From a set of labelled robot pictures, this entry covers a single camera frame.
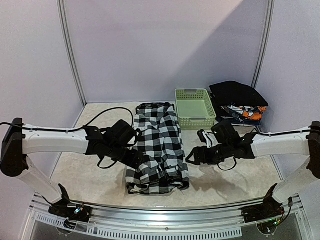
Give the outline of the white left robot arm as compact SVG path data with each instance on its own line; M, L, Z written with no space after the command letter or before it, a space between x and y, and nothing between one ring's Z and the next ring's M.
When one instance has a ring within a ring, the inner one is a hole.
M138 132L124 120L112 127L99 128L84 125L79 128L49 128L25 124L22 118L6 123L8 130L1 146L0 170L7 177L16 178L41 194L63 216L74 213L65 190L38 169L32 157L45 157L54 153L74 153L105 157L137 169L143 162L143 153L133 148Z

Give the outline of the pale green plastic laundry basket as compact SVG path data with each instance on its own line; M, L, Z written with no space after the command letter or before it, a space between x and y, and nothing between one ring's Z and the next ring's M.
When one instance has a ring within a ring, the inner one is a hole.
M216 121L216 112L206 89L175 90L178 122L183 131L209 130Z

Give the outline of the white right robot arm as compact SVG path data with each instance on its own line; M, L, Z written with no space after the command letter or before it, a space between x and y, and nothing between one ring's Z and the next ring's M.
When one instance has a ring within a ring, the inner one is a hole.
M204 146L194 147L185 161L189 164L219 165L225 159L254 160L264 156L306 156L306 161L285 180L271 187L259 206L262 218L269 218L284 203L320 179L320 123L283 132L251 132L244 136L229 122L220 122L210 132L198 131Z

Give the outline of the black t-shirt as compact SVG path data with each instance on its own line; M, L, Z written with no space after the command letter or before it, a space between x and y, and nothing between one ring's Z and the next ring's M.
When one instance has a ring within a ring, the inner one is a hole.
M251 86L225 81L209 86L213 102L218 107L268 107L268 102Z

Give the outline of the left corner wall post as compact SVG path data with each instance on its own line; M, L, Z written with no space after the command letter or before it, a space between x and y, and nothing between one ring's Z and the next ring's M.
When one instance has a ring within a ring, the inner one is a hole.
M68 25L66 3L64 0L57 0L57 9L59 13L62 36L65 44L65 50L66 50L71 74L73 77L73 81L74 81L75 88L79 96L81 105L85 107L87 105L87 100L86 100L85 91L81 82L80 74L78 71L78 66L76 63L76 58L75 58L74 49L73 49L72 40L71 40L71 34L69 30L69 25Z

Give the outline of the right corner wall post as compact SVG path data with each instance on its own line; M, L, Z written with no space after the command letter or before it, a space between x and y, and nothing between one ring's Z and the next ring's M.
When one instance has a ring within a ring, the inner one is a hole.
M263 25L263 31L262 31L262 38L261 38L261 43L260 43L259 52L258 52L258 59L257 59L253 79L251 82L251 87L254 89L258 85L259 77L262 71L263 62L264 62L266 51L267 51L268 40L270 37L272 20L273 20L274 7L275 7L275 0L268 0L267 9L265 13L265 20Z

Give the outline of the corner wall post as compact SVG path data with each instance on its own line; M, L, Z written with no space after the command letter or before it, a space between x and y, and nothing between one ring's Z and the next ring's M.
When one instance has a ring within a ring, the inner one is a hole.
M62 36L65 44L65 50L66 50L71 74L73 77L73 81L74 81L75 88L79 96L81 105L85 107L87 105L87 100L86 100L85 91L81 82L80 74L78 71L78 66L76 63L76 58L75 58L74 49L73 49L72 40L71 40L71 34L69 30L69 25L68 25L66 3L64 0L57 0L57 9L59 13Z
M262 71L263 62L264 62L266 51L267 51L268 40L270 37L272 20L273 20L274 7L275 7L275 0L268 0L267 9L265 13L265 20L263 25L263 31L262 31L262 38L261 38L261 43L260 43L259 52L258 52L258 59L257 59L253 79L251 82L251 87L254 89L258 85L259 77Z

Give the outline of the dark folded clothes stack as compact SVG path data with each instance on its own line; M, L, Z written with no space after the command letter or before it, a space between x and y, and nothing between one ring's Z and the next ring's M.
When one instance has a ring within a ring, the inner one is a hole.
M260 126L261 121L260 120L238 120L234 117L230 116L225 110L221 109L214 101L214 95L210 94L211 103L213 106L213 109L216 113L216 121L223 122L223 121L229 121L232 125L235 126Z

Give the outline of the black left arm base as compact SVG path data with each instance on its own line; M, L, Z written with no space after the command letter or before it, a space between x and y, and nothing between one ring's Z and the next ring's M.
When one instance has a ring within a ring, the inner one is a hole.
M51 203L48 213L58 217L68 219L69 221L80 221L88 223L91 218L92 208L85 205L83 202L72 203L67 190L60 183L58 184L61 190L61 200L56 203Z

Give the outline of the black white patterned garment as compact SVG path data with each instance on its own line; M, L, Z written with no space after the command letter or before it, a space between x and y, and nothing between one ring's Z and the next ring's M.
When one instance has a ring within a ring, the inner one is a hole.
M141 134L133 148L143 153L143 162L137 169L126 169L127 192L164 195L187 190L190 176L175 106L169 102L137 106L134 128Z

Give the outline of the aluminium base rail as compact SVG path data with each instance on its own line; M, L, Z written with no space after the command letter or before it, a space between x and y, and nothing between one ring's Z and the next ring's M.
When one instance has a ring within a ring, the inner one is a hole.
M92 204L88 222L64 227L64 219L48 212L49 205L35 194L22 232L24 240L311 240L313 234L298 195L284 206L285 221L275 229L265 221L246 222L244 207L260 198L196 208L116 207Z

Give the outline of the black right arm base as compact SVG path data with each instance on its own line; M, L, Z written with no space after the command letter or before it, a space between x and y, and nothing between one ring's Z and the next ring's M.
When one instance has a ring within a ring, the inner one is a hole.
M288 218L292 210L293 198L288 198L289 211L287 215L285 215L283 204L273 199L273 190L276 186L277 183L268 190L261 204L246 206L241 209L241 216L244 218L246 223L265 220L281 215L280 220L276 220L274 223L275 226L278 226Z

